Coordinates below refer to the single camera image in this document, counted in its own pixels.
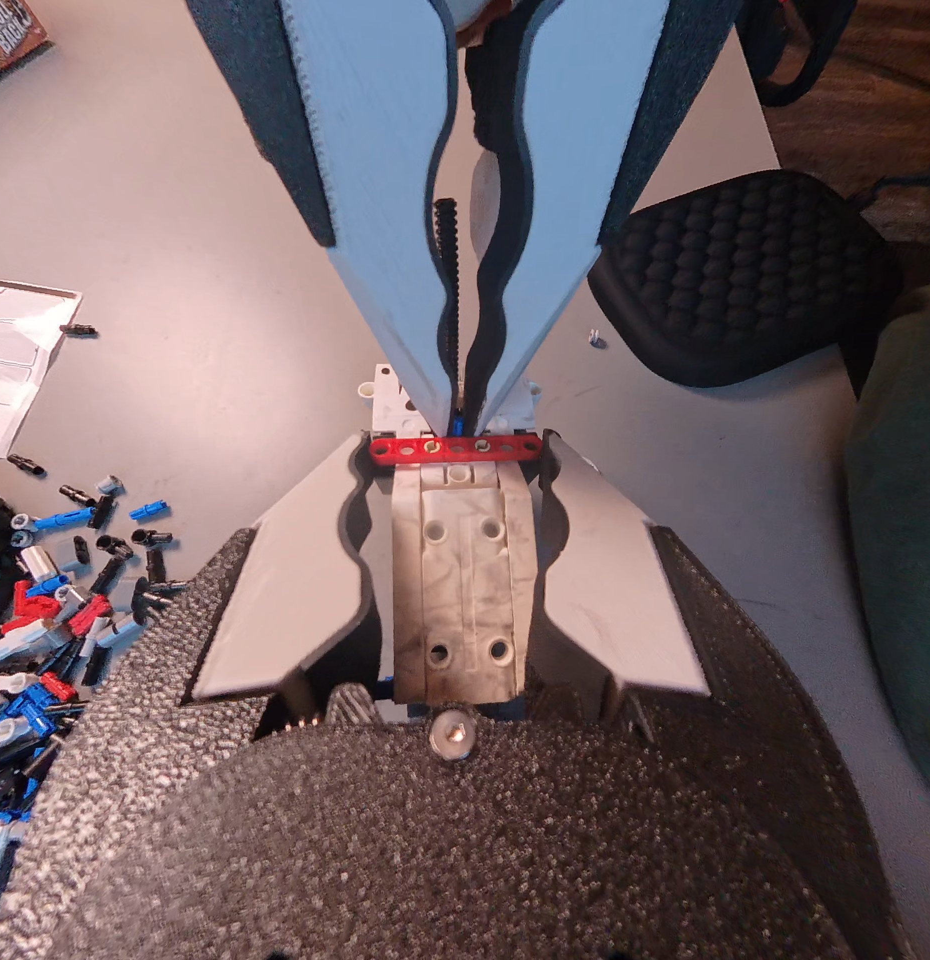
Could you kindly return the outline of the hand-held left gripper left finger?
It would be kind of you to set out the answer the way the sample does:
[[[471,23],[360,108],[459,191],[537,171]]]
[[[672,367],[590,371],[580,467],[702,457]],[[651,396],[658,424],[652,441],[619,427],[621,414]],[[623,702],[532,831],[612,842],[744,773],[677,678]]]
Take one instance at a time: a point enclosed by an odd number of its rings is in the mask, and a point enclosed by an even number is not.
[[[378,612],[359,555],[373,473],[369,435],[353,434],[255,523],[188,699],[288,692],[301,679],[319,706],[341,683],[375,690]]]

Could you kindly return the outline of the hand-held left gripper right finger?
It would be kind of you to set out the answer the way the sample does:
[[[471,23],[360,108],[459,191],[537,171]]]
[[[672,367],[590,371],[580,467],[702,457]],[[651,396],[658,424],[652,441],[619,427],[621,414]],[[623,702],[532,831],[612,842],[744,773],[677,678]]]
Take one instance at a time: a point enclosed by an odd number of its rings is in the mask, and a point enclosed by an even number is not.
[[[544,574],[544,613],[608,671],[615,692],[709,696],[650,518],[557,434],[547,446],[557,473],[544,503],[559,509],[567,536]]]

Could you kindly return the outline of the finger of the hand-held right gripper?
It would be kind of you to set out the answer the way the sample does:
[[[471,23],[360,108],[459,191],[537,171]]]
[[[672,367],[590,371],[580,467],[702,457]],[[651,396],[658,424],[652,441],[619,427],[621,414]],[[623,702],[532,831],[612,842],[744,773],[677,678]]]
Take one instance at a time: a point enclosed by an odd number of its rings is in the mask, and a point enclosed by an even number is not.
[[[442,436],[452,404],[439,348],[447,280],[431,210],[457,103],[450,13],[427,1],[281,9],[334,234],[328,258]]]
[[[543,2],[521,37],[479,264],[465,432],[504,401],[598,256],[598,234],[669,2]]]

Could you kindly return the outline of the toy truck chassis model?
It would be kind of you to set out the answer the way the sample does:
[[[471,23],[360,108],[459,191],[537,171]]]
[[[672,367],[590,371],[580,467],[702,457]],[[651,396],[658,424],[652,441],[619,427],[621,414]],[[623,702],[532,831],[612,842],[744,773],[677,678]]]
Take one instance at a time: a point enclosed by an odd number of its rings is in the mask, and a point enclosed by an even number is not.
[[[477,437],[434,433],[391,364],[358,392],[372,406],[372,460],[391,476],[391,698],[410,715],[514,701],[538,572],[528,477],[541,388],[519,378]]]

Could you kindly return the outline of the pile of small toy pieces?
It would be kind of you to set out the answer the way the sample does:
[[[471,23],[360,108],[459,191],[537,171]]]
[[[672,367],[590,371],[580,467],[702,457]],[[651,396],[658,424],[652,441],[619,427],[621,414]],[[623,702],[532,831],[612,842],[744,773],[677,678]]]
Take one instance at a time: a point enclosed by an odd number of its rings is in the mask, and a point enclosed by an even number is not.
[[[109,534],[121,480],[60,486],[64,510],[14,510],[0,496],[0,899],[39,788],[112,663],[185,582],[168,578],[171,533],[148,528],[166,501]]]

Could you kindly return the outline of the black toy spring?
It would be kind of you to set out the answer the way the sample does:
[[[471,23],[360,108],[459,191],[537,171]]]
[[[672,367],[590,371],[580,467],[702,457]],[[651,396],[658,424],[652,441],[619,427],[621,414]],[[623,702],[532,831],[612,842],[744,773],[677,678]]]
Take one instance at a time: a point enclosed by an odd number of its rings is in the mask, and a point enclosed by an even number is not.
[[[435,239],[446,287],[446,306],[438,326],[438,348],[451,388],[451,407],[459,406],[459,237],[454,198],[434,201]]]

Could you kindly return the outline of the toy truck set box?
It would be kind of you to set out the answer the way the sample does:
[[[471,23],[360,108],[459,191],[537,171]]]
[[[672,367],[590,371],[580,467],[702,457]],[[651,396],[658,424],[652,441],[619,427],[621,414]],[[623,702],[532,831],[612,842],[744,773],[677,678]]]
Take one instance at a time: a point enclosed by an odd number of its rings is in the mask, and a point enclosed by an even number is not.
[[[0,1],[0,74],[47,46],[49,36],[25,1]]]

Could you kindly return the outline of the person's green sweatshirt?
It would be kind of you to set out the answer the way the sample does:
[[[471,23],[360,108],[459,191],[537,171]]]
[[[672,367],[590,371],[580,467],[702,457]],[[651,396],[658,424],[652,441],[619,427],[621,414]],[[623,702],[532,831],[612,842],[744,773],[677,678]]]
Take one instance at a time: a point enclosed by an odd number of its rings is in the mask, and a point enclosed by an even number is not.
[[[845,447],[871,647],[892,714],[930,784],[930,285],[879,338]]]

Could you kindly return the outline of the white sticker sheet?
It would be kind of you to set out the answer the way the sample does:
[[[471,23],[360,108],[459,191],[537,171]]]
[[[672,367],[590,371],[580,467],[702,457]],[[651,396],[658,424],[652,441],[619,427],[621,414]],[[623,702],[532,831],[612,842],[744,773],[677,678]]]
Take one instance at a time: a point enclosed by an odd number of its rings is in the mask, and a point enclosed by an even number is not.
[[[0,459],[39,392],[61,327],[81,301],[78,292],[0,280]]]

